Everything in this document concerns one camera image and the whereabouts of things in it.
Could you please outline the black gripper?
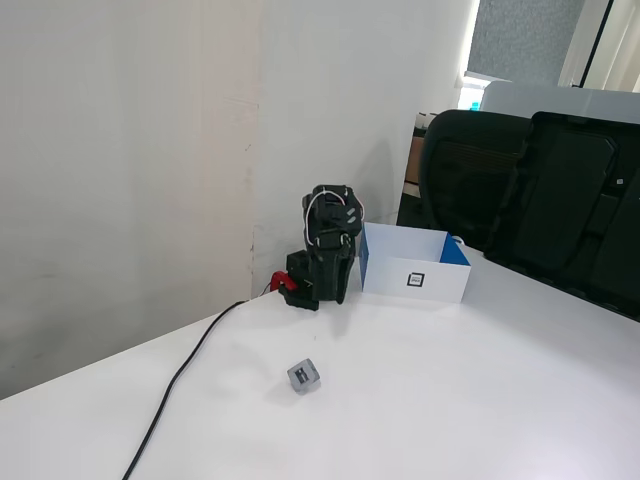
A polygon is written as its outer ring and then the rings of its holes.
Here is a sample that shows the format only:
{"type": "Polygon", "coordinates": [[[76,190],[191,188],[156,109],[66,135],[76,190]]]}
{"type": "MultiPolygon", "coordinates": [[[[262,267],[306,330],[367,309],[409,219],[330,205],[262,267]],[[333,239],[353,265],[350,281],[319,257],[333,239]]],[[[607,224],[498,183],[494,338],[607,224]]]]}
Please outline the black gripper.
{"type": "Polygon", "coordinates": [[[355,258],[357,226],[329,226],[312,229],[314,297],[318,301],[344,302],[350,276],[350,261],[355,258]],[[335,262],[337,274],[335,280],[335,262]]]}

